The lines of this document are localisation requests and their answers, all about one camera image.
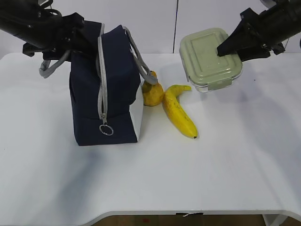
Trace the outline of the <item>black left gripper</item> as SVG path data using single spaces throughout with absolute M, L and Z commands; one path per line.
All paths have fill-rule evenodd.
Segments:
M 23 45 L 23 54 L 32 57 L 41 52 L 44 59 L 60 59 L 67 51 L 95 58 L 96 47 L 84 31 L 84 18 L 78 13 L 60 16 L 46 26 L 36 27 L 35 40 L 27 40 Z

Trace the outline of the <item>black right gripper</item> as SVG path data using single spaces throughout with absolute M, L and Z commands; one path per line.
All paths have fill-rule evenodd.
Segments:
M 218 56 L 237 53 L 242 62 L 278 55 L 285 51 L 286 11 L 272 7 L 257 14 L 251 8 L 241 14 L 241 22 L 233 33 L 217 47 Z

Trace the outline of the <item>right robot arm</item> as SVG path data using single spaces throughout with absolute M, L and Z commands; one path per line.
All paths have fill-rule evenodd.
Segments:
M 261 13 L 247 8 L 232 34 L 217 47 L 218 56 L 238 54 L 242 62 L 285 52 L 283 41 L 301 32 L 301 2 L 271 0 Z

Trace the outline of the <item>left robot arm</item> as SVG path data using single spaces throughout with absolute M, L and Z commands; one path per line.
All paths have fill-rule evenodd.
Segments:
M 0 29 L 25 41 L 22 53 L 32 57 L 41 52 L 45 60 L 58 60 L 66 52 L 96 56 L 96 48 L 85 35 L 86 23 L 78 13 L 63 16 L 50 8 L 48 0 L 2 0 Z

